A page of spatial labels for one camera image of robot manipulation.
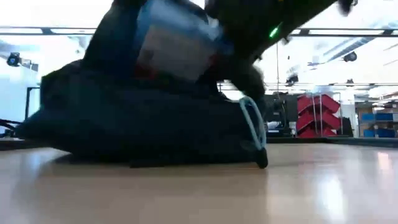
shelving unit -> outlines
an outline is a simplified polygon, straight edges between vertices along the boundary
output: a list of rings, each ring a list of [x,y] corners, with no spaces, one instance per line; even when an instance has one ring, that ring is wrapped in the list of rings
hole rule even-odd
[[[363,130],[365,138],[396,138],[398,113],[365,113],[361,116],[361,124],[368,124]]]
[[[339,110],[340,118],[335,116]],[[342,127],[340,104],[326,94],[300,96],[297,111],[299,118],[296,129],[299,138],[336,136],[333,130]]]

black bag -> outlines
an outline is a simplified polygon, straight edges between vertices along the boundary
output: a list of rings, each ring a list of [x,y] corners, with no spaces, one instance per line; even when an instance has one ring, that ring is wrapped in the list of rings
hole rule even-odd
[[[84,69],[80,61],[43,77],[41,107],[17,135],[81,156],[129,159],[137,166],[154,159],[151,166],[267,165],[239,103],[193,83],[115,77]],[[264,102],[257,102],[260,111]],[[253,129],[261,127],[252,106],[248,112]]]

white loop handle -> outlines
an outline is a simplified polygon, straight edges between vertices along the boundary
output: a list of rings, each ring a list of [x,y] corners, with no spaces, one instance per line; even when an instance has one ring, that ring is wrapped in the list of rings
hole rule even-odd
[[[257,150],[261,151],[265,148],[267,144],[267,136],[266,136],[266,129],[264,127],[264,120],[262,119],[261,113],[259,111],[259,108],[257,107],[256,102],[248,96],[245,96],[239,100],[239,104],[241,106],[244,118],[246,119],[246,122],[249,125],[250,133],[253,138],[253,141],[256,145]],[[256,129],[254,128],[253,122],[250,118],[248,109],[246,106],[252,106],[254,109],[254,112],[256,113],[258,123],[259,123],[259,133],[256,133]]]

red storage rack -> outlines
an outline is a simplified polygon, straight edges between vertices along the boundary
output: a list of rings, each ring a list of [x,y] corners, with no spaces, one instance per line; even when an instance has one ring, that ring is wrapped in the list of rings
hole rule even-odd
[[[301,131],[302,129],[306,128],[307,126],[311,125],[315,121],[321,121],[321,115],[316,114],[315,116],[313,113],[306,111],[303,115],[296,122],[296,130],[297,132]],[[324,127],[330,127],[331,129],[339,129],[341,126],[341,120],[337,118],[335,115],[331,114],[330,111],[323,111],[322,113],[322,121]]]
[[[299,135],[299,138],[316,138],[318,137],[320,134],[317,135],[317,132],[315,131],[315,129],[313,129],[312,126],[307,126]],[[335,132],[333,132],[332,129],[330,129],[329,127],[325,127],[323,128],[322,131],[322,136],[326,137],[326,136],[336,136],[337,134]]]
[[[315,107],[319,108],[322,99],[322,110],[329,110],[332,113],[336,113],[340,108],[340,104],[336,102],[332,97],[323,94],[322,96],[314,96],[313,102]],[[302,114],[305,110],[313,110],[312,97],[307,95],[302,95],[297,99],[297,111],[298,114]]]
[[[296,123],[298,137],[315,138],[317,132],[321,136],[335,136],[333,129],[341,126],[341,120],[334,115],[339,108],[340,104],[328,95],[314,96],[313,99],[311,96],[300,96],[297,100],[297,111],[300,115]]]

security camera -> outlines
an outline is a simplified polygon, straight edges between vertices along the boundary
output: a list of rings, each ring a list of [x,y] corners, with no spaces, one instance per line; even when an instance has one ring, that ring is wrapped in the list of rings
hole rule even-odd
[[[348,79],[347,84],[354,84],[354,80],[352,78]]]
[[[19,55],[20,54],[18,52],[12,52],[7,59],[7,64],[11,67],[19,67],[19,65],[22,61],[22,59]]]
[[[299,81],[299,76],[297,74],[293,74],[286,79],[286,84],[287,86],[293,86],[294,83],[297,83],[298,81]]]
[[[348,55],[345,55],[343,57],[343,60],[345,62],[355,62],[357,58],[358,58],[358,56],[356,55],[356,53],[355,52],[351,52]]]
[[[19,67],[21,65],[32,65],[32,61],[21,58],[19,52],[11,52],[7,58],[7,64],[11,67]]]

